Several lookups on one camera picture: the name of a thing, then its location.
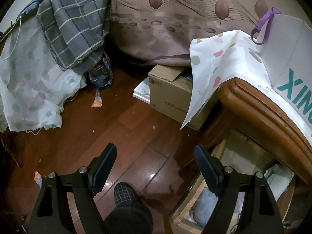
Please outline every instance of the metal screw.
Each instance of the metal screw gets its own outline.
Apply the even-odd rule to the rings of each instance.
[[[263,177],[263,174],[261,172],[256,172],[255,174],[258,178],[262,178]]]
[[[87,171],[87,167],[83,166],[79,168],[80,173],[85,173]]]
[[[226,166],[224,167],[224,170],[227,172],[227,173],[231,173],[233,171],[233,168],[231,166]]]
[[[55,177],[55,173],[49,173],[48,177],[49,178],[54,178]]]

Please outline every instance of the wooden floor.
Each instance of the wooden floor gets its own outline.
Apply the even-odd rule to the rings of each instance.
[[[26,227],[39,194],[34,171],[42,176],[76,171],[100,155],[108,143],[117,146],[117,160],[102,192],[94,198],[105,218],[115,207],[116,183],[130,183],[154,218],[154,234],[164,233],[163,213],[169,213],[183,196],[196,172],[181,169],[179,162],[202,143],[202,134],[153,110],[133,98],[133,89],[144,76],[114,70],[114,84],[101,91],[102,108],[92,108],[95,88],[81,89],[65,104],[62,127],[41,130],[37,136],[15,133],[16,154],[22,168],[14,168],[7,187],[11,209],[27,215]],[[68,194],[77,233],[84,233],[72,194]]]

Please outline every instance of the white floral sheet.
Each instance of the white floral sheet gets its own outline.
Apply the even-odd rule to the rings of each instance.
[[[17,22],[0,60],[0,131],[61,127],[65,100],[86,83],[72,69],[60,69],[35,17],[22,20],[20,31]]]

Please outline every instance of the cardboard box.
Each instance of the cardboard box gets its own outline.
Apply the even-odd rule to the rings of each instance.
[[[192,81],[180,76],[184,67],[156,65],[149,72],[150,105],[157,111],[183,123],[191,102]],[[199,131],[218,97],[214,94],[209,102],[187,124]]]

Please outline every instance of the debris on floor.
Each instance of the debris on floor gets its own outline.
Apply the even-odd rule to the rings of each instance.
[[[41,177],[40,173],[37,172],[37,171],[35,171],[34,180],[35,180],[36,184],[38,185],[38,187],[41,188],[41,186],[42,186],[42,177]]]
[[[96,96],[94,98],[94,102],[92,104],[92,107],[102,107],[102,99],[99,96],[99,91],[96,90]]]

